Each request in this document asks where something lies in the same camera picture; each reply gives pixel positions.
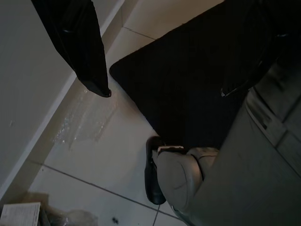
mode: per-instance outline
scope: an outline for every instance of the shoe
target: shoe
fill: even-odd
[[[146,142],[145,191],[148,200],[155,205],[161,205],[166,202],[158,183],[157,166],[152,159],[152,151],[157,150],[160,146],[165,146],[160,137],[151,137]]]

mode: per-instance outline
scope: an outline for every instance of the clear plastic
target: clear plastic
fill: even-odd
[[[110,82],[110,87],[112,96],[103,98],[89,92],[76,80],[71,97],[62,102],[66,110],[62,112],[64,118],[58,119],[61,126],[53,142],[57,145],[67,145],[70,150],[73,143],[88,139],[97,142],[118,105],[119,94],[116,86]]]
[[[67,214],[47,214],[51,226],[98,226],[98,218],[89,212],[73,210]]]

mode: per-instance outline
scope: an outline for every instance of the white wall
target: white wall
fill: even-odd
[[[30,0],[1,0],[0,185],[71,73]]]

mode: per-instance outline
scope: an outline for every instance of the dark speck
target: dark speck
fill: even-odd
[[[113,223],[116,224],[116,225],[119,224],[119,221],[118,221],[118,219],[117,219],[116,217],[113,217],[113,218],[112,218],[112,221],[113,221]]]

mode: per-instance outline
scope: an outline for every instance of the paper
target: paper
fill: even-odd
[[[37,226],[40,203],[4,205],[0,226]]]

